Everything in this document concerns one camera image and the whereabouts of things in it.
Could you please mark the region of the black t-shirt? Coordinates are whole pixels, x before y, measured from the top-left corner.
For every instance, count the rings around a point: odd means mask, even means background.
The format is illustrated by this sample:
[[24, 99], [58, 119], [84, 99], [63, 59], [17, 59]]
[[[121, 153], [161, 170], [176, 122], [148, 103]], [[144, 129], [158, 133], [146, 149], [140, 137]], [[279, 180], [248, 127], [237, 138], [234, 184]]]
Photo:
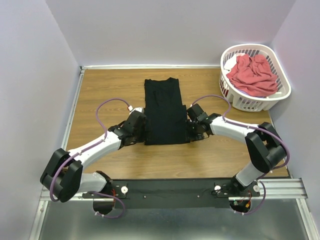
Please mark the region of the black t-shirt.
[[176, 145], [189, 143], [187, 108], [182, 103], [179, 80], [144, 81], [147, 132], [145, 145]]

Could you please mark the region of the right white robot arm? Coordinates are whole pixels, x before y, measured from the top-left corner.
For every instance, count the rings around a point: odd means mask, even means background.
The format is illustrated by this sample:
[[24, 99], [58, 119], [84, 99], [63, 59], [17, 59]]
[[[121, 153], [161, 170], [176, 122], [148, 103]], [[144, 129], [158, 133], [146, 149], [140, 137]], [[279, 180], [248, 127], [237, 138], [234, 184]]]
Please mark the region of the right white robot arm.
[[197, 103], [186, 112], [189, 117], [188, 134], [192, 141], [202, 140], [204, 134], [207, 134], [228, 137], [246, 144], [249, 163], [221, 188], [230, 196], [240, 195], [255, 180], [275, 169], [281, 160], [289, 156], [288, 148], [268, 122], [260, 125], [245, 124], [217, 113], [208, 115]]

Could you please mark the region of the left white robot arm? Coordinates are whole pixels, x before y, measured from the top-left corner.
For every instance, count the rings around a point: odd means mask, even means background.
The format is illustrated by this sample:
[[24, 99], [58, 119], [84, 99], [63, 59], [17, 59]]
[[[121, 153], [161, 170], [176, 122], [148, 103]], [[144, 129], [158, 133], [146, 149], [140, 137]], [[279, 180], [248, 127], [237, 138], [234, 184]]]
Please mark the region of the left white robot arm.
[[101, 192], [110, 182], [103, 172], [84, 173], [85, 168], [123, 147], [144, 141], [147, 117], [144, 108], [134, 108], [127, 120], [111, 126], [106, 134], [78, 148], [55, 150], [45, 167], [40, 183], [57, 201], [69, 201], [74, 195]]

